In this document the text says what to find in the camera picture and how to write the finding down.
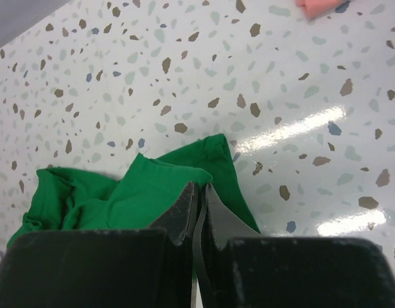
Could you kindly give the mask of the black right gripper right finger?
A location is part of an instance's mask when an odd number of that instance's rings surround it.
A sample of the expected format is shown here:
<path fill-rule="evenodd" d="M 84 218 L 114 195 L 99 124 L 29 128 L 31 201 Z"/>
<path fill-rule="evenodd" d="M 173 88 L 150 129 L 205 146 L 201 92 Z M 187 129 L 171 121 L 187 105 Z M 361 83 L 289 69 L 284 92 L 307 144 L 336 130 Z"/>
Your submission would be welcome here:
<path fill-rule="evenodd" d="M 395 307 L 395 278 L 374 243 L 262 236 L 212 185 L 201 194 L 197 278 L 204 307 Z"/>

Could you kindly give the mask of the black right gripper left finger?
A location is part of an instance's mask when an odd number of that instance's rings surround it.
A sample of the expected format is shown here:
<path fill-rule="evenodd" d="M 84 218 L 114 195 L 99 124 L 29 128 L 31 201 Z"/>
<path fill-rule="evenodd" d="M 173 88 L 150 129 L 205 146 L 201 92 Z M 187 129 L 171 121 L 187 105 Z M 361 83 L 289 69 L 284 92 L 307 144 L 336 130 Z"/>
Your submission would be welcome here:
<path fill-rule="evenodd" d="M 0 263 L 0 307 L 194 307 L 197 186 L 138 230 L 31 232 Z"/>

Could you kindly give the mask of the green t shirt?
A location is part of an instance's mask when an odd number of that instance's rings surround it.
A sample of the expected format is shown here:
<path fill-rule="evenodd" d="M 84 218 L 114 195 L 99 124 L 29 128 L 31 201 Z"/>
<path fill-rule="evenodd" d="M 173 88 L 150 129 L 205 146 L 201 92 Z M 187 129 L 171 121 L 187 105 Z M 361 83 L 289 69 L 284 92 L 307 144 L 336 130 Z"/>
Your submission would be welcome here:
<path fill-rule="evenodd" d="M 228 209 L 259 230 L 221 133 L 155 159 L 139 153 L 121 180 L 66 167 L 40 169 L 37 177 L 30 209 L 8 246 L 29 232 L 145 228 L 176 202 L 189 182 L 199 188 L 212 184 Z"/>

